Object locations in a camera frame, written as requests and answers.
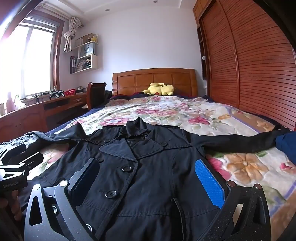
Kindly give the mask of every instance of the wooden headboard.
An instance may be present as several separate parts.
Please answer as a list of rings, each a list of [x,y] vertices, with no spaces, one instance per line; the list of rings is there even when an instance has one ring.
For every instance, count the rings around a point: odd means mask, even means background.
[[[173,85],[174,94],[197,96],[195,70],[178,68],[137,69],[114,73],[112,92],[113,95],[132,95],[146,90],[153,82]]]

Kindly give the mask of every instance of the desk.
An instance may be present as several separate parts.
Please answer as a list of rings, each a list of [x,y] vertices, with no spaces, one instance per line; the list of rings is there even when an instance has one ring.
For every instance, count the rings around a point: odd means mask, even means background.
[[[86,104],[86,93],[60,97],[29,105],[0,117],[0,143],[31,131],[49,131],[47,117]]]

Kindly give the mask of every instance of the hand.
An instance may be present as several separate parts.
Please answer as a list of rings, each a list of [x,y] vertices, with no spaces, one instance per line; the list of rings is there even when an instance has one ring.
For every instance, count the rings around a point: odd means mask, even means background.
[[[20,209],[20,202],[17,198],[18,190],[14,190],[11,193],[12,198],[15,200],[14,204],[11,206],[11,212],[15,216],[16,221],[20,221],[22,219],[22,211]],[[8,201],[4,198],[0,198],[0,208],[5,208],[8,205]]]

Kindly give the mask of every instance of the black trench coat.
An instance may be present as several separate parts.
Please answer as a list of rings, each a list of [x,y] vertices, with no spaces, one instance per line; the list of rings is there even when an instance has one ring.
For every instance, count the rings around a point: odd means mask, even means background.
[[[216,179],[225,183],[206,161],[204,149],[257,152],[275,146],[275,138],[286,132],[289,130],[277,126],[252,137],[199,136],[138,118],[126,126],[105,126],[91,135],[86,135],[80,124],[51,137],[35,133],[42,146],[68,142],[72,148],[28,181],[20,202],[24,209],[34,184],[50,187],[69,180],[94,157],[101,159],[99,174],[76,209],[97,239],[197,240],[219,207],[212,204],[195,173],[196,160],[201,159]],[[33,152],[36,147],[28,149]]]

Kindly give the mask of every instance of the floral bedspread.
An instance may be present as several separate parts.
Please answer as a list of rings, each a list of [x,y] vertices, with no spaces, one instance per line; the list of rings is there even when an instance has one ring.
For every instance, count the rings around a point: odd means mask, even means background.
[[[252,136],[274,127],[257,116],[225,104],[209,103],[200,97],[152,96],[111,100],[104,109],[77,119],[64,129],[79,122],[84,131],[91,134],[105,125],[125,125],[138,116],[152,125],[179,126],[198,135]],[[30,172],[29,178],[41,174],[67,150],[68,145],[57,144],[42,150],[44,161]],[[271,217],[272,240],[276,240],[296,211],[296,166],[277,148],[258,153],[209,152],[206,157],[226,180],[249,187],[255,183],[263,186]]]

